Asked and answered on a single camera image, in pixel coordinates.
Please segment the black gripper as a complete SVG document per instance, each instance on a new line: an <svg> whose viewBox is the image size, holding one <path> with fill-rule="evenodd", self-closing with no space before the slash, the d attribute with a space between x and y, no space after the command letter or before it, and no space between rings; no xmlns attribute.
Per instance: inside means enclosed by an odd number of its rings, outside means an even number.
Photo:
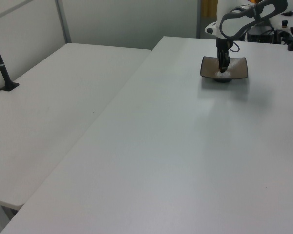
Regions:
<svg viewBox="0 0 293 234"><path fill-rule="evenodd" d="M218 68L220 72L225 72L230 64L229 50L232 48L232 40L216 38Z"/></svg>

